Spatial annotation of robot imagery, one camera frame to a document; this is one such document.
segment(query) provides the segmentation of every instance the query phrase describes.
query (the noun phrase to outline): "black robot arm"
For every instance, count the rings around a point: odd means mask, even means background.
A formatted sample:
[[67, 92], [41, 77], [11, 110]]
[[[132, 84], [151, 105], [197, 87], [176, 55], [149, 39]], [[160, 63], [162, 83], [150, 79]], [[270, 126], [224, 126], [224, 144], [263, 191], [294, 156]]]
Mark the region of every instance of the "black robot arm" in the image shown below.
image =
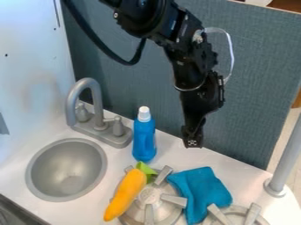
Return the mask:
[[202, 22], [173, 0], [100, 0], [114, 9], [127, 33], [163, 47], [173, 66], [174, 87], [180, 92], [187, 148], [201, 148], [207, 114], [224, 103], [224, 80], [212, 68], [217, 53], [207, 42]]

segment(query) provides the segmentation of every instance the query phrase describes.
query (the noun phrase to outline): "blue bottle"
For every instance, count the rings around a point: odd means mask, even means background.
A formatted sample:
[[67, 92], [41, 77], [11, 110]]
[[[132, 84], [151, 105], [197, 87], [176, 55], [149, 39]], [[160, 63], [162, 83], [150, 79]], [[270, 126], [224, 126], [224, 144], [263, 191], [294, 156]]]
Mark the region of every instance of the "blue bottle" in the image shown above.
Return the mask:
[[155, 120], [151, 118], [150, 108], [139, 108], [138, 118], [134, 121], [133, 157], [148, 163], [157, 154], [155, 140]]

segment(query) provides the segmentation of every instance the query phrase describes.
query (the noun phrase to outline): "silver faucet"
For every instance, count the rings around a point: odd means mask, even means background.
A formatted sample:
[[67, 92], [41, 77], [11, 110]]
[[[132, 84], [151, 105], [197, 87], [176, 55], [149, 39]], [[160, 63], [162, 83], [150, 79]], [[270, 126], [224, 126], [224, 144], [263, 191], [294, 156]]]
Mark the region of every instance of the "silver faucet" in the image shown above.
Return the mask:
[[77, 124], [75, 108], [80, 93], [82, 93], [82, 91], [86, 88], [89, 88], [92, 92], [95, 111], [95, 127], [101, 130], [102, 127], [105, 127], [101, 90], [97, 81], [92, 78], [84, 78], [77, 81], [70, 90], [66, 101], [67, 125], [72, 127]]
[[[86, 88], [92, 92], [95, 114], [89, 112], [91, 118], [87, 115], [87, 120], [80, 121], [76, 114], [77, 100]], [[82, 134], [99, 139], [118, 149], [126, 147], [131, 142], [132, 131], [122, 124], [120, 116], [112, 119], [104, 118], [101, 89], [98, 82], [92, 78], [81, 79], [71, 88], [66, 99], [65, 114], [67, 125]]]

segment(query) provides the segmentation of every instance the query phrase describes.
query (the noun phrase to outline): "blue cloth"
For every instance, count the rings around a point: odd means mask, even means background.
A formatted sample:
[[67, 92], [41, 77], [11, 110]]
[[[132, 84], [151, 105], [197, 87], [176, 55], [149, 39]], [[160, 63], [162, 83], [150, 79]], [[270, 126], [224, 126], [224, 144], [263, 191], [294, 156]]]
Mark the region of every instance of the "blue cloth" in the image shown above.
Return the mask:
[[167, 181], [187, 198], [184, 213], [188, 225], [203, 221], [207, 206], [214, 203], [217, 207], [228, 207], [232, 203], [232, 196], [210, 167], [174, 173]]

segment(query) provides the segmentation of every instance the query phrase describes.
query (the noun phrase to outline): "play kitchen counter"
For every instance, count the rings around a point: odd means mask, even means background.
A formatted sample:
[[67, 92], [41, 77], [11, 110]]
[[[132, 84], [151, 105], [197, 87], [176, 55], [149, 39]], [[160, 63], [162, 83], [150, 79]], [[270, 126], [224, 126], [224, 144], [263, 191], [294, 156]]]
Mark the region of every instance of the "play kitchen counter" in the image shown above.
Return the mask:
[[[105, 115], [112, 117], [114, 114], [105, 112]], [[132, 120], [123, 121], [125, 125], [132, 126]], [[107, 161], [104, 177], [94, 189], [74, 200], [55, 202], [33, 195], [26, 184], [27, 165], [33, 156], [48, 144], [69, 138], [86, 139], [103, 148]], [[263, 183], [272, 176], [270, 173], [209, 149], [185, 149], [181, 139], [164, 132], [157, 131], [156, 138], [158, 154], [150, 163], [152, 168], [161, 170], [168, 165], [174, 171], [184, 171], [209, 166], [231, 193], [233, 206], [249, 208], [252, 203], [256, 203], [261, 206], [261, 216], [271, 225], [301, 224], [301, 211], [290, 190], [285, 197], [279, 199], [264, 191]], [[0, 161], [0, 193], [45, 223], [121, 224], [117, 219], [105, 223], [103, 215], [116, 186], [124, 176], [124, 169], [136, 164], [131, 149], [131, 144], [124, 149], [115, 149], [75, 132], [66, 125], [62, 116], [37, 134], [25, 134], [22, 140], [1, 149], [3, 157]], [[185, 218], [181, 216], [176, 224], [186, 224]]]

